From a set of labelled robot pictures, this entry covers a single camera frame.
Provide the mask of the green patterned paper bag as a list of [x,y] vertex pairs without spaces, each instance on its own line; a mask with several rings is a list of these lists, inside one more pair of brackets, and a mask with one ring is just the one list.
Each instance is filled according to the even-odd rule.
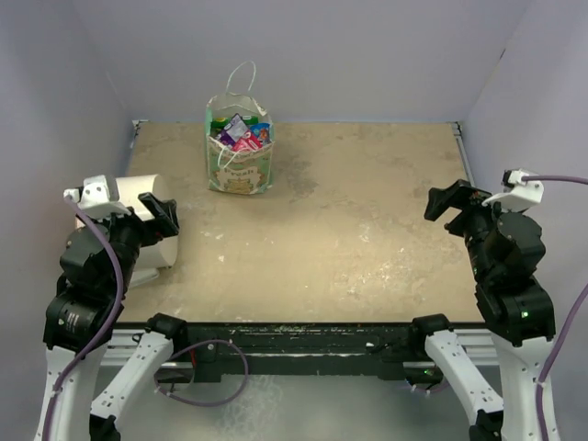
[[[235,74],[251,66],[246,91],[232,90]],[[205,159],[209,189],[235,195],[264,193],[271,184],[276,144],[267,110],[251,96],[256,64],[242,62],[230,73],[224,91],[210,99],[205,115]]]

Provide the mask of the purple snack packet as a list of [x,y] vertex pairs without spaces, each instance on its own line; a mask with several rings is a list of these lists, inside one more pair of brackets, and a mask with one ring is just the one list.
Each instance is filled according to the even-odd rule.
[[239,114],[235,114],[219,133],[217,140],[223,145],[233,146],[249,130]]

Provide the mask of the pink red snack packet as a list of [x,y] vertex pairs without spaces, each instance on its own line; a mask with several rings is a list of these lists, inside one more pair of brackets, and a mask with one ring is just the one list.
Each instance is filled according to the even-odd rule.
[[261,142],[253,135],[253,133],[248,130],[233,146],[232,151],[235,153],[244,153],[244,152],[256,152],[261,150],[263,145]]

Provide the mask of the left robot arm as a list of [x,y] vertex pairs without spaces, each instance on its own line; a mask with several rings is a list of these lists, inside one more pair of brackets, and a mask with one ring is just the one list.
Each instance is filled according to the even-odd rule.
[[91,219],[80,207],[83,191],[64,201],[84,224],[61,256],[56,296],[46,310],[43,341],[47,373],[38,440],[119,440],[126,413],[166,359],[189,348],[184,321],[161,313],[147,322],[142,342],[118,374],[95,394],[97,374],[119,318],[140,250],[179,234],[176,202],[138,196],[152,218],[108,198]]

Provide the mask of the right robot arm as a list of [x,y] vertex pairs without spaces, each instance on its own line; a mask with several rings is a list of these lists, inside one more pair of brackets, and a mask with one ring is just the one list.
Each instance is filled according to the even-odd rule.
[[541,227],[526,216],[541,202],[544,187],[530,178],[523,170],[508,171],[503,192],[495,195],[462,179],[428,192],[426,220],[458,210],[445,229],[465,242],[502,390],[482,376],[443,314],[414,319],[408,346],[415,357],[430,358],[440,368],[468,416],[472,440],[560,439],[546,371],[555,347],[555,314],[534,276],[546,247]]

